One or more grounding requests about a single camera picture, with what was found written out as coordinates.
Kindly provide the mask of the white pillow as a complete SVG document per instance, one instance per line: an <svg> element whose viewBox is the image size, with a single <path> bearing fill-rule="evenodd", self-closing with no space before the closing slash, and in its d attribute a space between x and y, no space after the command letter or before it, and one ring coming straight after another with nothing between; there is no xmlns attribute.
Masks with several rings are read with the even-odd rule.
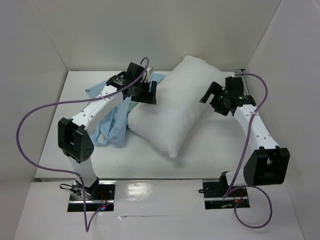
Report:
<svg viewBox="0 0 320 240"><path fill-rule="evenodd" d="M175 158L207 104L201 98L224 73L205 60L187 55L158 85L156 104L138 103L127 117L128 128Z"/></svg>

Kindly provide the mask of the light blue green pillowcase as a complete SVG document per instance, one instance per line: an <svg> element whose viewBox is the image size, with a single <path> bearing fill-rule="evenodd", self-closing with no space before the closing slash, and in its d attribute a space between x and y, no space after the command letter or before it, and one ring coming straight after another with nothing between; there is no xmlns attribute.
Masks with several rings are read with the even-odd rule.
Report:
<svg viewBox="0 0 320 240"><path fill-rule="evenodd" d="M150 76L150 80L159 84L165 76L166 75L161 73L153 73ZM100 82L87 88L85 92L90 99L96 98L105 85L106 81ZM130 113L137 104L138 102L132 101L131 98L127 98L114 107L95 127L90 136L93 144L97 147L107 147L110 144L117 146L123 145L126 138L128 113Z"/></svg>

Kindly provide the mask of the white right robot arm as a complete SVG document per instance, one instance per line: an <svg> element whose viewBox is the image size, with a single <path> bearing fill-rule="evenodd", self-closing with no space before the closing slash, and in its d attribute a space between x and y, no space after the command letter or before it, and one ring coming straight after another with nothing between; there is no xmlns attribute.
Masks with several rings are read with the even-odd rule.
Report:
<svg viewBox="0 0 320 240"><path fill-rule="evenodd" d="M242 75L226 77L224 86L212 82L200 100L201 103L208 101L216 113L231 114L246 136L237 168L222 173L220 177L220 194L230 196L236 186L281 185L286 177L290 152L281 147L267 130L259 115L262 104L245 94Z"/></svg>

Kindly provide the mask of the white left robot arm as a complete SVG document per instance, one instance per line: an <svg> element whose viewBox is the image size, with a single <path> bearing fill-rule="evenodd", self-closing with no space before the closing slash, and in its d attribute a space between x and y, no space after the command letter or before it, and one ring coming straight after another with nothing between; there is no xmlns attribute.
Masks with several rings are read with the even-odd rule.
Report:
<svg viewBox="0 0 320 240"><path fill-rule="evenodd" d="M99 193L99 178L91 162L95 128L114 113L127 116L131 101L156 104L157 82L151 80L152 74L151 67L131 62L127 70L110 77L78 114L59 120L58 147L70 160L76 184L86 199L92 200Z"/></svg>

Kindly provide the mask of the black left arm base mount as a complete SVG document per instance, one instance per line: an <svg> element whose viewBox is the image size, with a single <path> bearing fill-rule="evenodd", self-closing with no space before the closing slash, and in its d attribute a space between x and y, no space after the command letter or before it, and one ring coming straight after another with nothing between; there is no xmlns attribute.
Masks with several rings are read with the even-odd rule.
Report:
<svg viewBox="0 0 320 240"><path fill-rule="evenodd" d="M70 193L67 207L69 213L83 212L84 197L87 212L95 212L97 209L99 209L100 212L114 211L116 191L115 181L101 180L92 193L86 192L85 194L83 194L82 189L76 182L70 184L62 183L59 188L61 190L69 191Z"/></svg>

